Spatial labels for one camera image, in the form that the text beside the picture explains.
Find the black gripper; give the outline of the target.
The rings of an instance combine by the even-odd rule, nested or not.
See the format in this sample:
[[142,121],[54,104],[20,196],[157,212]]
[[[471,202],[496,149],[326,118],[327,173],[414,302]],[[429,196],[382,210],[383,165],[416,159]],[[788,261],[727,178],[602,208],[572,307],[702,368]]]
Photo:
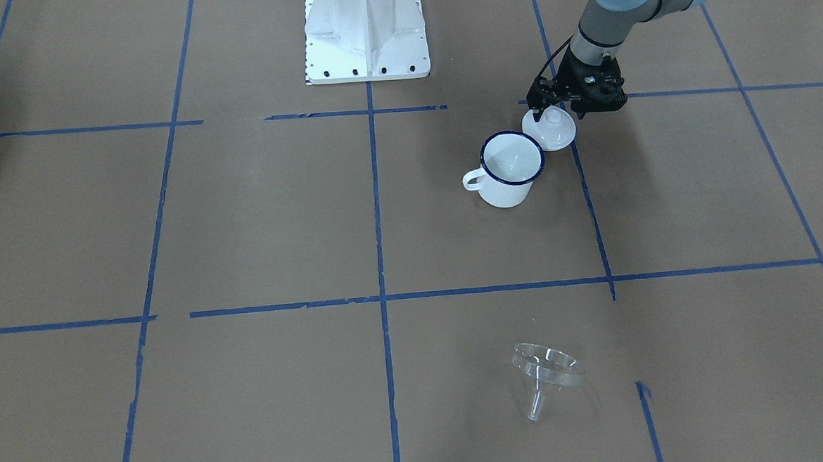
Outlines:
[[588,113],[609,113],[623,108],[628,97],[618,60],[607,53],[602,58],[599,65],[586,64],[573,55],[569,46],[564,46],[558,54],[558,68],[553,77],[542,73],[542,66],[525,98],[535,124],[541,121],[544,109],[565,102],[578,120],[583,120]]

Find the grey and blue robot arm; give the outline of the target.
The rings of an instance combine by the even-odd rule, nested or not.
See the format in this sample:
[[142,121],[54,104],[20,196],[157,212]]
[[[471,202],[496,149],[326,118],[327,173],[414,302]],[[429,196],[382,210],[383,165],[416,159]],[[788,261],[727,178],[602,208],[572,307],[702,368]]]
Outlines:
[[551,55],[530,84],[526,101],[535,122],[551,106],[568,103],[578,117],[609,113],[627,103],[625,78],[617,53],[639,23],[688,11],[706,0],[588,0],[575,33],[557,49],[562,53],[552,77],[545,72]]

